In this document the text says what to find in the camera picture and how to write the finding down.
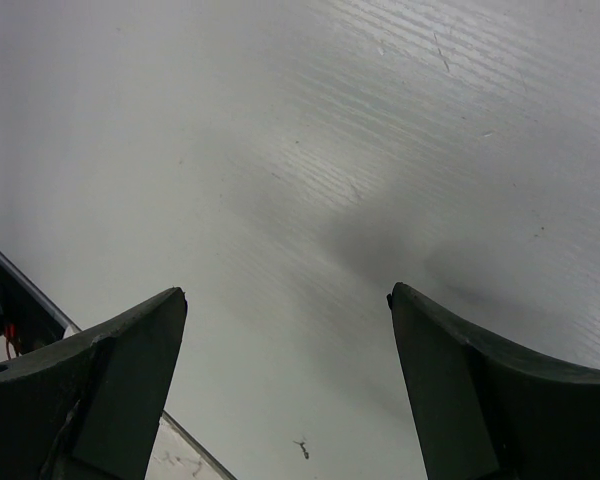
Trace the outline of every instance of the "white laminate floor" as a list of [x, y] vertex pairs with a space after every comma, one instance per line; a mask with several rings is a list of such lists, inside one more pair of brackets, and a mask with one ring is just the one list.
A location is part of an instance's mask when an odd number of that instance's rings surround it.
[[240, 480], [422, 480], [396, 281], [600, 367], [600, 0], [0, 2], [0, 249], [81, 327], [183, 287]]

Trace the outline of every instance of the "white surface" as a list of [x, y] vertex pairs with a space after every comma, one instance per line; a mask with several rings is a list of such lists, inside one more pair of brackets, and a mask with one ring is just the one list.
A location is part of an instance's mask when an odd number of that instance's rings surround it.
[[600, 367], [600, 1], [0, 1], [0, 249], [82, 327], [182, 286], [240, 480], [423, 479], [395, 281]]
[[226, 480], [162, 418], [146, 480]]

